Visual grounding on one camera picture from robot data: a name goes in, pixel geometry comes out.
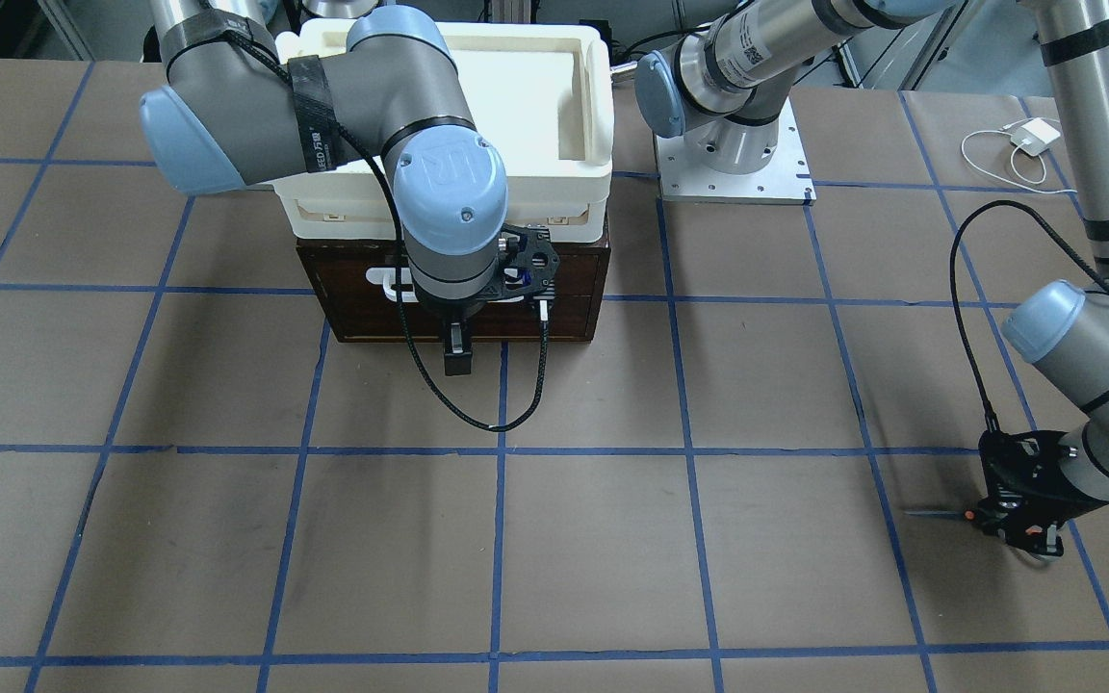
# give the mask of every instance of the white power adapter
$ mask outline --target white power adapter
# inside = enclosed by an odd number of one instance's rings
[[[1038,154],[1047,152],[1048,146],[1056,140],[1059,140],[1060,131],[1055,130],[1047,120],[1034,119],[1014,130],[1009,136],[1013,146],[1030,156],[1038,156]]]

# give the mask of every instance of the blue joint cap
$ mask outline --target blue joint cap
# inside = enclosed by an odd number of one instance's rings
[[[1085,304],[1083,291],[1066,281],[1054,281],[1004,320],[1004,337],[1026,363],[1041,361],[1069,334]]]
[[[670,62],[660,52],[644,55],[635,65],[635,102],[644,122],[658,136],[682,136],[688,119],[682,110],[682,94],[674,84]]]
[[[496,243],[507,216],[502,156],[469,128],[427,128],[397,157],[393,175],[409,238],[440,255],[471,255]]]
[[[449,61],[452,59],[448,42],[445,42],[439,27],[435,26],[435,19],[417,8],[410,8],[409,4],[383,4],[370,10],[365,18],[358,18],[348,30],[345,51],[353,51],[355,45],[373,35],[405,35],[421,40],[439,49]]]
[[[864,0],[874,10],[889,18],[928,18],[958,3],[959,0]]]
[[[177,192],[207,194],[246,187],[208,129],[172,88],[142,95],[140,122],[157,167]]]

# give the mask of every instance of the brown wooden box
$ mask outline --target brown wooden box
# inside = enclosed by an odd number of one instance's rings
[[[398,342],[396,304],[366,281],[370,267],[395,263],[391,241],[324,241],[299,237],[296,249],[316,289],[327,324],[339,342]],[[560,263],[554,276],[551,340],[589,342],[598,327],[610,264],[609,225],[597,243],[556,243]],[[414,338],[439,338],[439,320],[418,304],[405,306]],[[537,339],[537,315],[523,303],[489,303],[470,319],[475,340]]]

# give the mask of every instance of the white plastic bin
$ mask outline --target white plastic bin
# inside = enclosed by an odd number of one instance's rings
[[[313,19],[277,37],[282,61],[345,52],[352,19]],[[602,236],[613,102],[598,32],[577,26],[440,23],[478,131],[507,166],[507,222],[549,225],[551,241]],[[363,162],[273,181],[297,237],[390,240],[378,184]]]

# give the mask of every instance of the white mounting plate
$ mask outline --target white mounting plate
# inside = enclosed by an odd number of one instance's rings
[[[688,136],[657,136],[657,167],[661,172],[661,198],[672,202],[726,202],[735,205],[808,205],[815,202],[815,185],[806,167],[802,135],[790,101],[782,106],[782,136],[773,161],[754,174],[731,175],[699,163],[688,149]]]

